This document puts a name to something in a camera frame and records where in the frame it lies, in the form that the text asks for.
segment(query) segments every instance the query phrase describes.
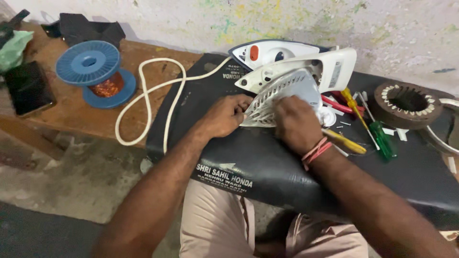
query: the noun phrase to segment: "orange button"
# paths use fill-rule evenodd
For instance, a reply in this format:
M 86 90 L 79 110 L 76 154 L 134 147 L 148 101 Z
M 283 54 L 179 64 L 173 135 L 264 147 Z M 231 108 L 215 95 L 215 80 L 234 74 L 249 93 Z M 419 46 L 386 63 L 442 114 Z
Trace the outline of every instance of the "orange button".
M 250 60 L 255 61 L 258 59 L 258 47 L 253 45 L 250 48 Z

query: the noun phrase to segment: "white wall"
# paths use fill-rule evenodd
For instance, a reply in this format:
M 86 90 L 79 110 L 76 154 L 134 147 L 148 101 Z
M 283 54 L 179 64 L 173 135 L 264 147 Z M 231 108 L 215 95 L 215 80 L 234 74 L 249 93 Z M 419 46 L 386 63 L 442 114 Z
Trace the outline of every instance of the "white wall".
M 359 72 L 459 96 L 459 0 L 5 1 L 39 22 L 82 13 L 120 22 L 130 40 L 188 51 L 226 52 L 266 38 L 351 46 Z

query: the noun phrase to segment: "beige trousers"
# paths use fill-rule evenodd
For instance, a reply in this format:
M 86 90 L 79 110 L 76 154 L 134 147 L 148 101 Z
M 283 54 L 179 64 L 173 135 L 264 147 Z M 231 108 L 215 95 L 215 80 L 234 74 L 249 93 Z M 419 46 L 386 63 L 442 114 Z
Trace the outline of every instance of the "beige trousers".
M 254 257 L 252 203 L 190 180 L 185 192 L 180 244 L 181 258 Z M 354 225 L 314 221 L 302 214 L 292 221 L 285 246 L 288 258 L 368 257 L 367 242 Z

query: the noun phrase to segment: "phone screen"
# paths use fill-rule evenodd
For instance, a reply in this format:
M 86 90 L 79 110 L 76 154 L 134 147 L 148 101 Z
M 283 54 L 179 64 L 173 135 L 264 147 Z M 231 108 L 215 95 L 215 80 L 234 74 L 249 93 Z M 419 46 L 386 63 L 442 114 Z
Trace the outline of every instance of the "phone screen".
M 18 116 L 55 103 L 45 76 L 35 61 L 9 70 L 5 81 Z

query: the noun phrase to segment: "black seat cover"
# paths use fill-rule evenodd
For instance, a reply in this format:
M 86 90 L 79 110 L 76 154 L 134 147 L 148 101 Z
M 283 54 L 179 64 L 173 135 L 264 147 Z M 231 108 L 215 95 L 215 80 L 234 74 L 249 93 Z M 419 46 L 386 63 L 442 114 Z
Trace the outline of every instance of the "black seat cover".
M 225 59 L 222 55 L 205 54 L 187 72 L 187 77 L 213 70 Z M 214 75 L 188 81 L 172 116 L 168 148 L 173 147 L 186 131 L 221 96 L 248 91 L 234 86 L 246 73 L 230 60 Z M 376 86 L 386 78 L 353 73 L 349 88 L 365 90 L 373 95 Z M 180 82 L 175 83 L 165 97 L 148 133 L 147 153 L 154 163 L 162 157 L 164 125 Z M 448 127 L 447 112 L 432 127 Z M 366 143 L 367 154 L 349 159 L 367 173 L 405 198 L 440 230 L 459 227 L 459 184 L 449 172 L 440 154 L 415 132 L 408 132 L 408 141 L 393 136 L 399 157 L 384 162 L 375 152 L 359 121 L 350 115 L 338 116 L 338 121 L 352 123 L 340 129 L 347 138 Z M 324 213 L 346 219 L 336 199 L 314 177 L 306 173 L 299 157 L 275 138 L 273 128 L 243 128 L 225 138 L 212 139 L 205 147 L 191 178 L 217 188 L 302 213 Z

